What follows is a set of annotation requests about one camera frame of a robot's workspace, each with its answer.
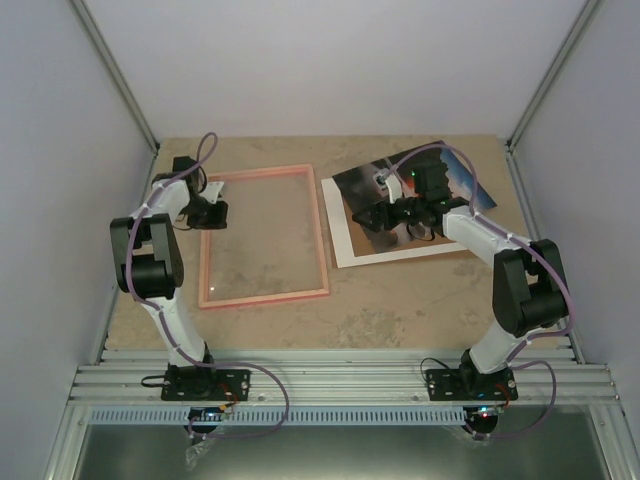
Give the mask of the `pink picture frame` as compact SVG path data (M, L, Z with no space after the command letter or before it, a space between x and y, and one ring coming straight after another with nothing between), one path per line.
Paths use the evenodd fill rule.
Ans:
M216 173L227 228L201 235L198 306L248 307L325 297L326 256L309 164Z

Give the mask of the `sunset landscape photo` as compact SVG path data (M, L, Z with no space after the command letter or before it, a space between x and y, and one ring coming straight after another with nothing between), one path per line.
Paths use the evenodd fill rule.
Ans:
M334 175L332 180L338 186L342 200L346 201L353 214L371 204L388 198L386 193L378 189L373 180L374 174L379 170L389 169L394 165L399 165L395 175L402 183L403 194L409 197L415 194L415 180L413 176L415 167L427 161L439 159L447 165L446 175L449 180L449 188L452 195L454 197L469 199L472 189L471 172L455 153L442 147L444 144L442 140L437 140L433 144L435 146L433 149L421 152L405 163L400 163L400 160L410 153L408 150L345 170ZM437 235L421 223L406 227L406 230L410 233L410 227L419 226L430 230L431 238Z

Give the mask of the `white mat board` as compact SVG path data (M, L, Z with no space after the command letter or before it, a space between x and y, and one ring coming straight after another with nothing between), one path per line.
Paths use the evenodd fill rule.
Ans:
M338 186L332 179L321 181L325 209L331 232L333 251L338 268L372 265L385 262L412 260L421 257L457 254L467 249L455 242L436 241L435 243L414 241L408 248L385 253L371 253L356 256L349 230L350 222Z

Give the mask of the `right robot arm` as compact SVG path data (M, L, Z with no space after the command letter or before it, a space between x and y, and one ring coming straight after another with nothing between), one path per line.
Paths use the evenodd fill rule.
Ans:
M494 323L463 353L457 369L440 365L427 370L424 378L433 401L515 398L512 360L569 313L559 249L552 241L532 241L489 220L473 201L451 192L446 171L440 160L416 166L411 173L414 193L407 196L392 170L380 170L373 180L385 198L352 218L373 232L423 225L491 267Z

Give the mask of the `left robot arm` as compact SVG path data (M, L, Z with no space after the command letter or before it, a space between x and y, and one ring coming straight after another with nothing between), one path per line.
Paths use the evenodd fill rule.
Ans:
M228 204L220 198L223 186L222 181L208 181L196 160L176 157L170 172L153 179L147 201L130 216L110 223L119 288L149 313L168 350L167 370L159 384L164 401L224 396L208 346L181 295L184 263L174 232L180 216L189 230L225 229Z

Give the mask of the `brown cardboard backing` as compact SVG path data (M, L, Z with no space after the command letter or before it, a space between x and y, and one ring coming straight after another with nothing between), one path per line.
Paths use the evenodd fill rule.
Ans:
M392 231L372 232L356 223L352 219L352 211L346 201L343 200L342 203L356 257L452 244L451 240L438 235L431 238L430 230L422 226L410 227L410 233L407 232L404 224Z

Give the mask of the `left controller board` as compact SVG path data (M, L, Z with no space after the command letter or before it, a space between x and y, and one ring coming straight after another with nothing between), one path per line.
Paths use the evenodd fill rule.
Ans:
M189 422L221 422L234 413L234 406L224 404L218 407L191 408L187 419Z

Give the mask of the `controller board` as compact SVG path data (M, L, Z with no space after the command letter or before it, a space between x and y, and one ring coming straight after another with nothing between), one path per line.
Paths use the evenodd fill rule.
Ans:
M234 413L234 406L224 404L218 407L191 408L187 419L189 422L221 422Z
M503 405L479 406L472 410L471 416L479 418L489 418L501 415L504 412Z

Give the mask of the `clear plastic bag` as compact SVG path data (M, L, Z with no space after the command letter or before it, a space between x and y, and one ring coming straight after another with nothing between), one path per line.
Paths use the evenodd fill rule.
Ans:
M187 471L192 471L209 451L211 442L209 440L192 439L190 446L185 451L185 467Z

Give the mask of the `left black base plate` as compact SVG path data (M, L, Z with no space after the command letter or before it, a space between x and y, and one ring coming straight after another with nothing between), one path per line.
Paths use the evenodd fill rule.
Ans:
M249 370L171 366L161 386L163 401L245 401L250 387Z

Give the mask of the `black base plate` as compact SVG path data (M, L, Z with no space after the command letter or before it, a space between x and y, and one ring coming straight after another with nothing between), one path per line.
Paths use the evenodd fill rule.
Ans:
M161 386L163 401L245 401L250 387L249 370L171 366Z
M426 371L426 387L431 401L490 402L519 398L510 369L469 375L463 375L459 370L430 369Z

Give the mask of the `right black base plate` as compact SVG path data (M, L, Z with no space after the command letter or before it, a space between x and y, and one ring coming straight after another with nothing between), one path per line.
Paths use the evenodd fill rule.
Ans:
M519 398L510 369L469 375L463 375L459 370L430 369L426 371L426 387L431 401L490 402Z

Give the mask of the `aluminium mounting rail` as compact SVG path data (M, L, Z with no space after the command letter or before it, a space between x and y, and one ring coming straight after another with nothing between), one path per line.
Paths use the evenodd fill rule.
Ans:
M454 364L456 352L441 350L227 350L217 361L257 364L276 375L282 389L261 371L251 375L248 403L280 406L282 394L302 406L409 406L428 405L427 388L420 374L427 358ZM517 365L543 359L545 365L519 370L515 382L516 405L544 405L550 395L560 405L616 404L615 383L608 367L579 364L568 347L526 351ZM77 405L156 405L157 388L144 388L147 375L164 372L167 355L159 350L106 350L101 359L76 371L69 400Z

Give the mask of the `left aluminium corner post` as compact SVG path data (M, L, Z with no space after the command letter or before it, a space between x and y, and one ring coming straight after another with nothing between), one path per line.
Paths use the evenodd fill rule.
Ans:
M68 4L79 21L79 24L87 36L91 47L104 67L107 76L125 105L139 133L142 135L151 152L156 155L159 151L159 142L153 134L152 129L87 2L83 0L70 0L68 1Z

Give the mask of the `right aluminium corner post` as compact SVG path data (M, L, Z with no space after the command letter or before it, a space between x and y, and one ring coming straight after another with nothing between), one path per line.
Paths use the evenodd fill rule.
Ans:
M559 76L567 66L575 49L581 42L603 5L604 1L602 0L587 0L583 2L576 18L573 20L551 63L536 87L534 94L527 103L510 136L505 140L504 145L509 154L514 153L518 143L523 138L526 129L534 119Z

